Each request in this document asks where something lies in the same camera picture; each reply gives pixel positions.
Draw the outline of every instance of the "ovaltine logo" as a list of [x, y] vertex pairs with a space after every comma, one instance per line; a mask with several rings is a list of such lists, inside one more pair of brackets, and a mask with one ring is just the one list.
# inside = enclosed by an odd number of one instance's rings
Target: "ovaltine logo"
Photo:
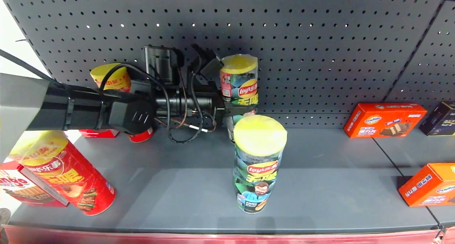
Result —
[[437, 190], [437, 193], [446, 193], [455, 190], [455, 185], [447, 185]]
[[257, 92], [256, 79], [248, 80], [239, 88], [239, 96], [245, 99], [252, 98]]
[[250, 165], [248, 166], [247, 171], [253, 176], [266, 176], [273, 173], [277, 167], [278, 161], [269, 161]]
[[380, 119], [382, 119], [381, 116], [379, 116], [379, 115], [373, 115], [373, 116], [368, 117], [368, 118], [365, 120], [365, 123], [366, 123], [366, 124], [369, 124], [369, 125], [372, 125], [372, 124], [377, 123]]

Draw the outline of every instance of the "red chip canister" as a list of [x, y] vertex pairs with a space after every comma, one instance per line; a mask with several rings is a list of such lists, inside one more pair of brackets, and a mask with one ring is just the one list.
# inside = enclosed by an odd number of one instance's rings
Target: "red chip canister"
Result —
[[99, 214], [114, 202], [114, 187], [62, 131], [24, 132], [9, 158], [47, 181], [86, 215]]

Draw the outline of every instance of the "metal shelf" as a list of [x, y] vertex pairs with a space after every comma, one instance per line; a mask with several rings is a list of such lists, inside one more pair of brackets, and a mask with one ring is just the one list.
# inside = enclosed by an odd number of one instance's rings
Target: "metal shelf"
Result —
[[[455, 162], [455, 137], [427, 137], [413, 130], [405, 138], [375, 139], [403, 176], [414, 176], [427, 163]], [[429, 207], [444, 226], [455, 226], [455, 206]]]
[[394, 168], [372, 139], [342, 129], [289, 129], [278, 182], [263, 212], [236, 204], [234, 147], [225, 129], [188, 145], [164, 131], [145, 143], [80, 139], [75, 145], [117, 188], [104, 213], [75, 207], [21, 206], [10, 224], [89, 231], [206, 234], [378, 233], [430, 229], [426, 208], [409, 208], [397, 192]]

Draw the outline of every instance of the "lay's chip canister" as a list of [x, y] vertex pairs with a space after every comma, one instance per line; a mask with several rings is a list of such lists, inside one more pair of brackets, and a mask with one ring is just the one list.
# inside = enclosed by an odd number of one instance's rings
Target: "lay's chip canister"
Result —
[[246, 213], [258, 213], [275, 186], [288, 132], [270, 117], [251, 115], [237, 122], [234, 139], [237, 205]]
[[[257, 105], [257, 58], [249, 54], [235, 54], [223, 58], [220, 71], [223, 100], [238, 105]], [[256, 114], [256, 109], [243, 115], [227, 118], [229, 139], [234, 142], [233, 129], [244, 116]]]

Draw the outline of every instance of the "ovaltine box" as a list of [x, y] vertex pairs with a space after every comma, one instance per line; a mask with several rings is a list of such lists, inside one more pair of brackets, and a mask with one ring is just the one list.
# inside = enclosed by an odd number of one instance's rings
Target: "ovaltine box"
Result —
[[415, 103], [359, 103], [344, 130], [351, 138], [405, 137], [425, 113]]
[[410, 207], [455, 205], [455, 163], [429, 163], [398, 191]]
[[69, 202], [49, 184], [16, 161], [0, 165], [0, 186], [13, 198], [30, 206], [66, 207]]

